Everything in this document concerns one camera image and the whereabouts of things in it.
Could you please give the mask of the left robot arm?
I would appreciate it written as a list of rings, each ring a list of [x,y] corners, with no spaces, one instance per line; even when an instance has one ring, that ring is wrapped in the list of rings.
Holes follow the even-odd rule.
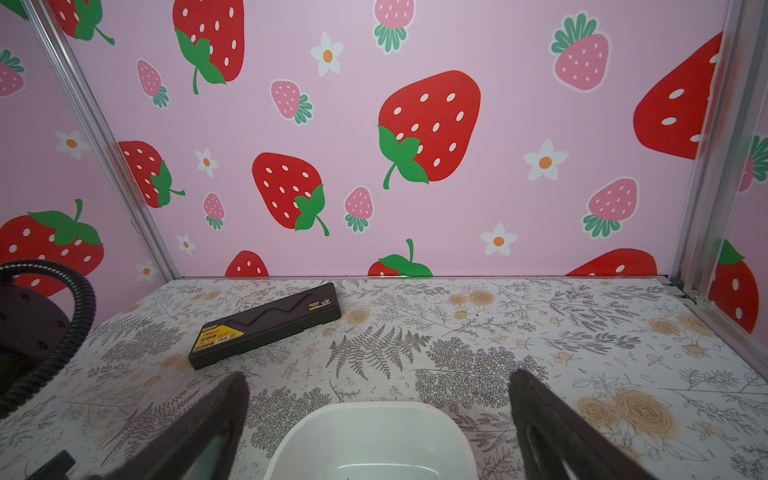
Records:
[[[1,393],[52,353],[70,320],[44,295],[1,283]]]

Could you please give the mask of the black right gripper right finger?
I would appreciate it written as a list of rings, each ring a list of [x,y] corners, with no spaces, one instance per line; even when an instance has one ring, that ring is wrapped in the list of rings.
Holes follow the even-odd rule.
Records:
[[[528,479],[651,479],[526,370],[510,375],[511,414]]]

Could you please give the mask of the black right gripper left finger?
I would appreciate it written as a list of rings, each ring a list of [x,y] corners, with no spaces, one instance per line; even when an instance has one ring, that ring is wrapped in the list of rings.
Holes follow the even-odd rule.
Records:
[[[90,479],[227,479],[249,404],[245,375],[228,375],[197,399],[188,391],[132,414],[108,443],[125,461]]]

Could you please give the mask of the black stapler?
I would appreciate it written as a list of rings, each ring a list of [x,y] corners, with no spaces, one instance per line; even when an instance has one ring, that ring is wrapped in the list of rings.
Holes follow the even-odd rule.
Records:
[[[326,283],[203,325],[188,361],[199,370],[340,318],[335,285]]]

